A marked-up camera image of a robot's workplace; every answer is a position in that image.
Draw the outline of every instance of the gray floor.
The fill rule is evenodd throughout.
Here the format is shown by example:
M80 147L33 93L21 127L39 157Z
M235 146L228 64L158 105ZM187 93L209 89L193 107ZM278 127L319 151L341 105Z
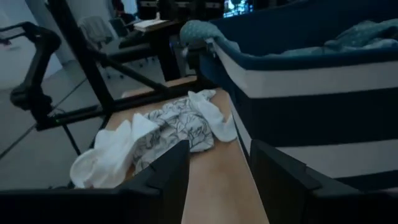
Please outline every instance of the gray floor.
M153 81L164 83L159 62L133 62L138 72ZM142 84L107 69L111 79L104 79L109 92L114 98L120 98L126 90L143 87ZM65 111L71 111L98 103L98 100L86 80L79 64L70 62L64 69L43 82L46 95L53 99ZM42 189L50 186L66 185L69 181L69 168L76 159L76 154L62 128L53 128L37 132L33 127L34 119L29 112L16 108L9 101L10 90L0 91L1 116L0 153L12 148L0 160L0 189ZM102 120L93 118L68 125L78 147L88 149Z

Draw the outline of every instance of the metal leg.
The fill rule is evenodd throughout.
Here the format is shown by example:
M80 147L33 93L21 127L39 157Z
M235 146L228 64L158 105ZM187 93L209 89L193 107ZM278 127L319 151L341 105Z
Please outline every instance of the metal leg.
M67 136L68 136L68 138L69 138L69 141L70 141L70 143L72 144L72 147L73 147L73 149L75 150L76 154L77 154L78 156L80 156L81 152L80 152L79 148L77 147L77 144L76 144L76 142L75 142L75 139L73 138L72 133L69 131L68 126L67 126L66 124L64 124L64 125L62 125L62 127L63 127L63 129L65 130L65 132L66 132L66 134L67 134Z

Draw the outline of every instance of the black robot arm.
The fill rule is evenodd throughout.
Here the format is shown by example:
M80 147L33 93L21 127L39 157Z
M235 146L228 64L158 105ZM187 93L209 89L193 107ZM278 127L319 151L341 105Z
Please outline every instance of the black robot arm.
M30 110L39 123L52 111L51 97L43 94L41 84L51 55L59 48L61 40L51 30L31 22L0 28L0 43L9 43L18 37L26 37L36 48L24 81L11 92L11 102L23 110Z

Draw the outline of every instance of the desk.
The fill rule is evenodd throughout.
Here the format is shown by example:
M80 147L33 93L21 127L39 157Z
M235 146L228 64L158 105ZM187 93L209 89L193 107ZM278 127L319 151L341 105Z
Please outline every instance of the desk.
M157 55L160 66L162 67L163 76L166 81L176 80L181 78L180 70L178 69L177 60L174 52L170 47L170 36L178 35L184 22L170 21L167 26L160 27L156 30L145 32L145 36L150 43L150 46ZM129 40L125 40L120 44L119 48L128 47Z
M182 78L168 82L167 85L178 85L194 79L196 77ZM150 89L130 91L123 96L132 96L146 91ZM230 114L227 97L227 92L217 89L217 94L211 99L225 117ZM144 114L159 109L166 102L115 113L109 119L106 129L114 130L123 120L131 121L134 113ZM128 176L131 176L133 171L132 167ZM214 148L192 154L182 223L269 223L237 140L225 143L215 139Z

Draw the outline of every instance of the wooden board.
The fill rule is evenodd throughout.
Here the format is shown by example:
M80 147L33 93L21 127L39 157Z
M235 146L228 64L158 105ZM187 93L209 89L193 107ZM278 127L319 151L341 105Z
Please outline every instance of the wooden board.
M174 80L168 85L178 85L193 78ZM140 94L150 89L127 92L124 97ZM134 113L147 113L166 103L154 103L112 115L106 129L116 129L123 120ZM227 92L217 89L211 99L224 116L230 114ZM187 199L182 223L184 224L238 224L269 223L261 203L248 164L237 140L220 142L206 152L192 154Z

